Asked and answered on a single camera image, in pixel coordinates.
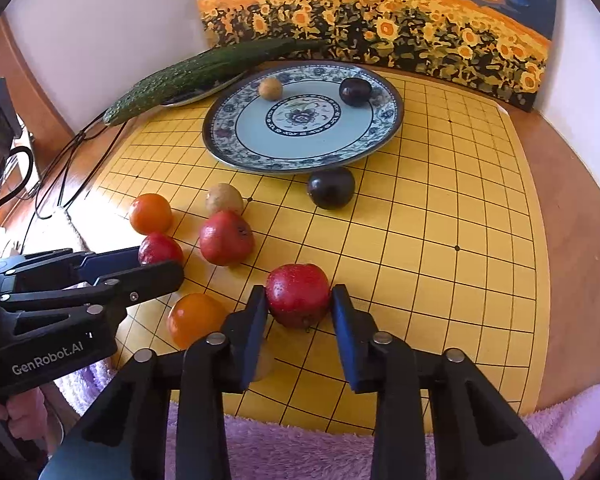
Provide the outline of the person left hand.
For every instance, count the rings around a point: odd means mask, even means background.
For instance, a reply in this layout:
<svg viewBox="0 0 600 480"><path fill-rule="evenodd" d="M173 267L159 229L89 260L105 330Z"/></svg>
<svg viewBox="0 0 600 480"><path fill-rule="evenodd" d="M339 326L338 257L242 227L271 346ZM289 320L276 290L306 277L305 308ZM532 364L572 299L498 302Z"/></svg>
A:
<svg viewBox="0 0 600 480"><path fill-rule="evenodd" d="M44 439L47 432L47 410L40 388L11 396L0 403L0 420L7 422L10 434L25 441Z"/></svg>

